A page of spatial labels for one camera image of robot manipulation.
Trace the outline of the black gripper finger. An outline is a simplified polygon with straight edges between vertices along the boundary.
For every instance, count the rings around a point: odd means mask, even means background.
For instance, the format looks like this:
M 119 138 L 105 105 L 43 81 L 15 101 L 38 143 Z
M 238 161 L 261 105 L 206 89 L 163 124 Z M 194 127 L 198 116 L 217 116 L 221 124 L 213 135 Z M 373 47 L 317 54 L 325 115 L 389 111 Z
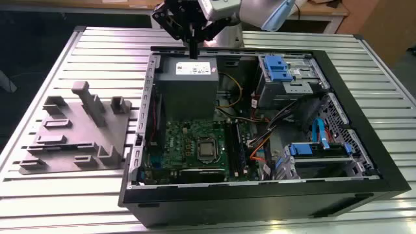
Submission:
M 190 58 L 194 59 L 194 36 L 191 33 L 191 24 L 167 23 L 165 21 L 163 10 L 163 5 L 159 5 L 154 10 L 153 19 L 159 23 L 175 40 L 182 40 L 185 42 L 190 50 Z
M 194 27 L 194 59 L 198 59 L 201 43 L 211 41 L 229 26 L 230 19 L 219 19 L 207 25 L 209 21 L 195 23 Z

